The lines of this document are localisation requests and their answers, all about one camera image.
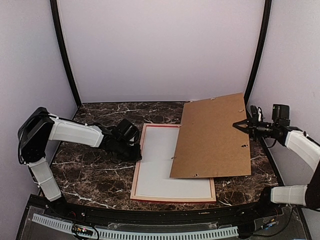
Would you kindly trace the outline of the brown cardboard backing board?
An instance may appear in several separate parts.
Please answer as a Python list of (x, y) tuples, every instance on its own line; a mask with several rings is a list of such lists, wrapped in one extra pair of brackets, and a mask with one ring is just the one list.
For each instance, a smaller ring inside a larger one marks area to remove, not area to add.
[(249, 136), (233, 127), (246, 117), (243, 93), (185, 103), (170, 177), (251, 175)]

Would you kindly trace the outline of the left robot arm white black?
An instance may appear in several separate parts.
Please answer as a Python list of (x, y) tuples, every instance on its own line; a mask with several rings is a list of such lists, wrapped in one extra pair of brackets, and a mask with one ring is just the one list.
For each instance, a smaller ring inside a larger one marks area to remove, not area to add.
[(19, 128), (17, 156), (26, 165), (35, 184), (51, 203), (51, 210), (60, 218), (67, 218), (70, 206), (61, 198), (63, 194), (47, 160), (50, 142), (68, 142), (102, 149), (120, 162), (137, 162), (142, 159), (138, 143), (139, 129), (127, 119), (117, 125), (80, 123), (49, 113), (38, 107)]

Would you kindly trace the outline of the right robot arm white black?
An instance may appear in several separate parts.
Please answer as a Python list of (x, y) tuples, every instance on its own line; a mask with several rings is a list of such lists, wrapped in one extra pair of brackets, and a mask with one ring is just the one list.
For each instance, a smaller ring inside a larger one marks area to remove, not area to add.
[(255, 205), (255, 213), (266, 217), (275, 204), (299, 205), (318, 212), (320, 210), (320, 144), (306, 131), (290, 125), (290, 107), (284, 104), (272, 106), (272, 122), (264, 122), (260, 107), (250, 106), (251, 116), (234, 122), (232, 126), (251, 138), (270, 138), (274, 143), (295, 153), (312, 170), (313, 176), (306, 185), (265, 187)]

